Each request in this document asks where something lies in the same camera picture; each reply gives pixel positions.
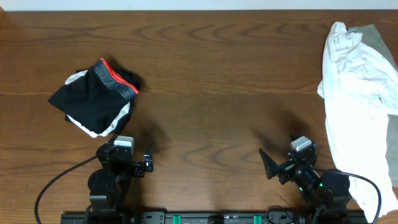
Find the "white printed t-shirt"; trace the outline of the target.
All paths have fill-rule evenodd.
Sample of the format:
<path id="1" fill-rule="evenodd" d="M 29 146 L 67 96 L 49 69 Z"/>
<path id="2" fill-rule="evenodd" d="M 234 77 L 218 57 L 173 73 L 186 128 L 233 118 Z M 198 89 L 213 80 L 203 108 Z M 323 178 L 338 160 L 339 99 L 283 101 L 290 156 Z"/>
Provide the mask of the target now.
<path id="1" fill-rule="evenodd" d="M 397 115 L 397 70 L 363 34 L 335 22 L 323 51 L 318 94 L 337 169 L 353 174 L 349 192 L 368 222 L 397 210 L 386 161 L 388 115 Z"/>

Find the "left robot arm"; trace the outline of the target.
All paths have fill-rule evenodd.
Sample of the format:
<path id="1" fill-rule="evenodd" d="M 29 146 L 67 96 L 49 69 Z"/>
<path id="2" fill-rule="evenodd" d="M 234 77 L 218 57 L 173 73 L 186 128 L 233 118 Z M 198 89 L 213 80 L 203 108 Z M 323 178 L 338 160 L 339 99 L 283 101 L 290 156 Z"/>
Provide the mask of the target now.
<path id="1" fill-rule="evenodd" d="M 85 211 L 85 223 L 139 223 L 139 215 L 125 205 L 131 180 L 144 177 L 154 170 L 152 143 L 147 143 L 144 160 L 132 160 L 134 146 L 116 140 L 98 148 L 96 156 L 103 166 L 88 179 L 90 206 Z"/>

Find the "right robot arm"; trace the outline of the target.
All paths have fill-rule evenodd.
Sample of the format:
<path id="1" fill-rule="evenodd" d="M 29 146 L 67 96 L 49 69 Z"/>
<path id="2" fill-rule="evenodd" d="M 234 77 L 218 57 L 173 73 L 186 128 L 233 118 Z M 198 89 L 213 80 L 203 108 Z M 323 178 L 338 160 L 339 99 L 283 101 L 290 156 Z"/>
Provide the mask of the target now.
<path id="1" fill-rule="evenodd" d="M 302 212 L 280 209 L 286 223 L 352 223 L 347 203 L 351 200 L 348 192 L 348 176 L 332 169 L 319 174 L 313 167 L 318 159 L 315 146 L 289 151 L 289 160 L 277 164 L 263 149 L 259 150 L 268 179 L 277 177 L 280 184 L 293 182 L 299 189 L 306 207 Z"/>

